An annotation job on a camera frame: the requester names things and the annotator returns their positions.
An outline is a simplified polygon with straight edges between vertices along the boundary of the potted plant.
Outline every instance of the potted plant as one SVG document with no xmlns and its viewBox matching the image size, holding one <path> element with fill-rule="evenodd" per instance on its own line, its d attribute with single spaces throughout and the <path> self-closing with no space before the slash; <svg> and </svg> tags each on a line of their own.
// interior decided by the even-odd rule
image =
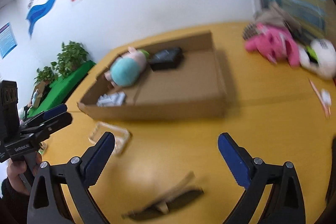
<svg viewBox="0 0 336 224">
<path fill-rule="evenodd" d="M 45 66 L 43 70 L 40 70 L 38 68 L 36 72 L 37 72 L 37 77 L 34 78 L 36 79 L 35 84 L 44 81 L 48 85 L 58 79 L 58 75 L 56 75 L 52 71 L 51 67 L 48 67 L 48 66 Z"/>
<path fill-rule="evenodd" d="M 66 78 L 87 61 L 87 55 L 88 52 L 83 48 L 82 43 L 70 41 L 65 45 L 62 42 L 62 52 L 57 54 L 57 62 L 51 62 L 51 65 L 63 78 Z"/>
</svg>

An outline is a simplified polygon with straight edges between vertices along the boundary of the blue wave wall decal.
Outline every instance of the blue wave wall decal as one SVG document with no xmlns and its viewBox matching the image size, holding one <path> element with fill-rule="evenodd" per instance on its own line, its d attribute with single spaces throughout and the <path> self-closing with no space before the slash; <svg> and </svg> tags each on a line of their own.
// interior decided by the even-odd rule
<svg viewBox="0 0 336 224">
<path fill-rule="evenodd" d="M 45 4 L 33 6 L 27 15 L 27 20 L 29 21 L 29 35 L 32 36 L 35 23 L 42 17 L 44 17 L 51 8 L 54 6 L 56 0 L 48 0 Z"/>
</svg>

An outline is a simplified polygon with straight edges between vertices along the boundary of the white plush toy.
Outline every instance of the white plush toy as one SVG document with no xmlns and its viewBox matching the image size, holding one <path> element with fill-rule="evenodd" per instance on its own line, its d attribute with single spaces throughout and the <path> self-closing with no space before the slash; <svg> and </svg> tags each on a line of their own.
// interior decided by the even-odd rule
<svg viewBox="0 0 336 224">
<path fill-rule="evenodd" d="M 336 51 L 327 39 L 315 39 L 310 47 L 299 46 L 301 66 L 323 79 L 336 76 Z"/>
</svg>

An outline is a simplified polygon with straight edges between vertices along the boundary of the silver bolt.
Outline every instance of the silver bolt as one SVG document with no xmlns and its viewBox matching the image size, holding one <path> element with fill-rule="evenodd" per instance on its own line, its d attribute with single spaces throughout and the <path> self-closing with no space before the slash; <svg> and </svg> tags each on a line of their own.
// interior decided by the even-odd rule
<svg viewBox="0 0 336 224">
<path fill-rule="evenodd" d="M 78 158 L 78 157 L 73 157 L 73 158 L 70 160 L 70 162 L 71 162 L 72 164 L 76 164 L 77 162 L 79 162 L 79 158 Z"/>
<path fill-rule="evenodd" d="M 288 168 L 293 168 L 294 167 L 293 163 L 291 163 L 290 161 L 286 162 L 286 166 Z"/>
<path fill-rule="evenodd" d="M 44 161 L 40 164 L 40 167 L 45 168 L 45 167 L 47 167 L 47 165 L 48 165 L 48 163 L 46 161 Z"/>
<path fill-rule="evenodd" d="M 263 160 L 261 158 L 255 158 L 253 161 L 254 161 L 255 164 L 262 164 L 263 163 Z"/>
</svg>

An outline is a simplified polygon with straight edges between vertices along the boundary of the green tablecloth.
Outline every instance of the green tablecloth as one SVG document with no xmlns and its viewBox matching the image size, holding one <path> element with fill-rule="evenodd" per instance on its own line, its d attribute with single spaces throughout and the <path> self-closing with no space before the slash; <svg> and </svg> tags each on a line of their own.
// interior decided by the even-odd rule
<svg viewBox="0 0 336 224">
<path fill-rule="evenodd" d="M 60 105 L 67 97 L 69 92 L 76 86 L 76 84 L 88 73 L 88 71 L 95 65 L 93 61 L 87 61 L 75 70 L 70 76 L 63 79 L 59 77 L 57 81 L 50 84 L 50 92 L 44 101 L 37 109 L 31 109 L 28 117 L 32 117 L 42 111 L 47 111 Z"/>
</svg>

